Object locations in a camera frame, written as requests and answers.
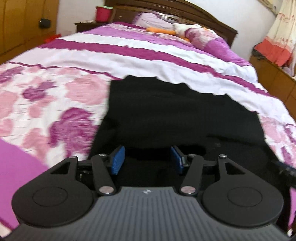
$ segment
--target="orange plush toy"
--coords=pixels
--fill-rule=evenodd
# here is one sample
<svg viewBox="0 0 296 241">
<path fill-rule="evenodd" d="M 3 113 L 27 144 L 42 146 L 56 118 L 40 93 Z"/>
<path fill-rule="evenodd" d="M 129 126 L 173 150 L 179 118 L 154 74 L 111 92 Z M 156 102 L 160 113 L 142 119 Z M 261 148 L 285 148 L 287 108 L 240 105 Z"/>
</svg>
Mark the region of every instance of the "orange plush toy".
<svg viewBox="0 0 296 241">
<path fill-rule="evenodd" d="M 166 30 L 166 29 L 162 29 L 162 28 L 149 27 L 146 29 L 146 31 L 152 32 L 152 33 L 169 34 L 169 35 L 177 36 L 175 30 Z M 185 38 L 185 37 L 180 37 L 180 38 L 184 39 L 187 42 L 190 42 L 188 38 Z"/>
</svg>

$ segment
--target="white stripe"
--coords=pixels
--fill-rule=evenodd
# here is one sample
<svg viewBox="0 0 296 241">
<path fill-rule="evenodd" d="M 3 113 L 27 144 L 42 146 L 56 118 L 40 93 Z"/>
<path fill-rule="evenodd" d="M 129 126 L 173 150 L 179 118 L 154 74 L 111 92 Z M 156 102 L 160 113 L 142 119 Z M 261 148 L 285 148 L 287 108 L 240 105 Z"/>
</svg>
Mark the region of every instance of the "white stripe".
<svg viewBox="0 0 296 241">
<path fill-rule="evenodd" d="M 41 64 L 43 67 L 77 67 L 96 72 L 107 72 L 118 78 L 124 78 L 130 74 L 138 77 L 157 76 L 160 80 L 174 84 L 186 83 L 191 89 L 201 93 L 228 94 L 248 110 L 257 111 L 263 116 L 275 118 L 280 122 L 295 124 L 280 100 L 256 94 L 230 80 L 215 78 L 209 73 L 199 73 L 171 62 L 150 61 L 87 50 L 40 48 L 21 54 L 12 61 L 30 65 Z"/>
<path fill-rule="evenodd" d="M 95 34 L 77 33 L 61 38 L 66 41 L 73 41 L 79 43 L 97 43 L 108 44 L 116 46 L 128 46 L 130 48 L 144 48 L 154 50 L 156 52 L 163 52 L 179 57 L 187 62 L 194 64 L 201 64 L 210 66 L 216 72 L 223 75 L 237 76 L 251 83 L 257 83 L 257 74 L 253 66 L 239 66 L 232 62 L 224 62 L 221 59 L 213 58 L 206 54 L 196 53 L 195 51 L 188 51 L 180 49 L 172 45 L 159 45 L 150 43 L 148 41 L 125 39 L 111 36 L 101 36 Z"/>
</svg>

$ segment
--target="circular cover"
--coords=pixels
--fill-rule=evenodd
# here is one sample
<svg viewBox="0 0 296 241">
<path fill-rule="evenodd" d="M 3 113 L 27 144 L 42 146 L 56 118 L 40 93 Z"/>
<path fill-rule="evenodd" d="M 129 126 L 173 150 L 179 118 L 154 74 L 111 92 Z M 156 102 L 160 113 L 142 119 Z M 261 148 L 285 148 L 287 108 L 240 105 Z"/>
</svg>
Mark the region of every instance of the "circular cover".
<svg viewBox="0 0 296 241">
<path fill-rule="evenodd" d="M 84 184 L 57 175 L 42 183 L 35 179 L 17 190 L 12 209 L 21 222 L 56 227 L 79 219 L 92 203 L 92 193 Z"/>
<path fill-rule="evenodd" d="M 265 181 L 233 175 L 209 186 L 203 193 L 205 209 L 216 219 L 239 227 L 275 222 L 283 207 L 280 192 Z"/>
</svg>

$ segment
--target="red object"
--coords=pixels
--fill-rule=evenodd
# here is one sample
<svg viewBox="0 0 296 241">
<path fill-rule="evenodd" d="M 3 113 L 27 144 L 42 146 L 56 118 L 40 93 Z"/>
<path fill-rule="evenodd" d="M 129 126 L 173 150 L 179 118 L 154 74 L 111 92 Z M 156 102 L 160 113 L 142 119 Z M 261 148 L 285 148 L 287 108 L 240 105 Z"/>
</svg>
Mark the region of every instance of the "red object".
<svg viewBox="0 0 296 241">
<path fill-rule="evenodd" d="M 96 8 L 96 21 L 99 23 L 106 23 L 111 15 L 112 8 L 98 6 Z"/>
<path fill-rule="evenodd" d="M 44 42 L 47 44 L 53 40 L 55 40 L 56 38 L 60 38 L 61 37 L 61 34 L 56 34 L 56 35 L 53 35 L 51 37 L 49 37 L 48 39 L 44 40 Z"/>
</svg>

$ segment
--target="striped blanket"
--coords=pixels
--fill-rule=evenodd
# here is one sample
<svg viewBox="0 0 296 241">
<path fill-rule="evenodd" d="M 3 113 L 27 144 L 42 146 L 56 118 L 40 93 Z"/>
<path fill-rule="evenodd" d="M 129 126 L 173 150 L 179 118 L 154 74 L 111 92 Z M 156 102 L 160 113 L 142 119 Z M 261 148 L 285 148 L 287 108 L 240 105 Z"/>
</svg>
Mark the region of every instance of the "striped blanket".
<svg viewBox="0 0 296 241">
<path fill-rule="evenodd" d="M 112 23 L 56 39 L 0 66 L 0 183 L 8 183 L 0 190 L 3 224 L 17 225 L 10 207 L 17 188 L 67 156 L 86 158 L 108 109 L 110 80 L 127 75 L 228 94 L 258 113 L 267 144 L 281 162 L 296 167 L 295 122 L 256 83 L 251 65 L 224 62 L 174 36 Z"/>
</svg>

